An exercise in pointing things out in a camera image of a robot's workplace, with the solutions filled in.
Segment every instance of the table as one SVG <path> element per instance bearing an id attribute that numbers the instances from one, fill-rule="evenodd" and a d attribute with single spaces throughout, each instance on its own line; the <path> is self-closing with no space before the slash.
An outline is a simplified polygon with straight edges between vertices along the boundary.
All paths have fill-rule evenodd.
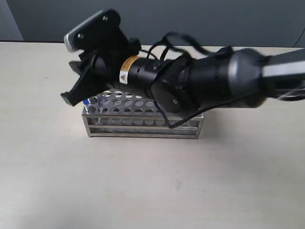
<path id="1" fill-rule="evenodd" d="M 305 102 L 212 110 L 199 140 L 88 138 L 60 97 L 77 55 L 0 50 L 0 228 L 304 228 Z"/>

